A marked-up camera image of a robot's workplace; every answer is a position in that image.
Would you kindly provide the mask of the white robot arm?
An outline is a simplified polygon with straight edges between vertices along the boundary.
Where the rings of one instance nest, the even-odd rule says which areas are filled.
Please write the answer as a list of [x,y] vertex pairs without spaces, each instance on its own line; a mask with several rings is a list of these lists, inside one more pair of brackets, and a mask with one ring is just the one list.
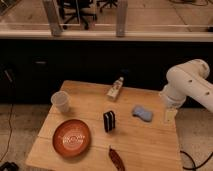
[[174,122],[187,97],[213,113],[213,83],[206,80],[209,74],[209,65],[201,59],[175,65],[167,71],[167,84],[159,93],[165,104],[165,123]]

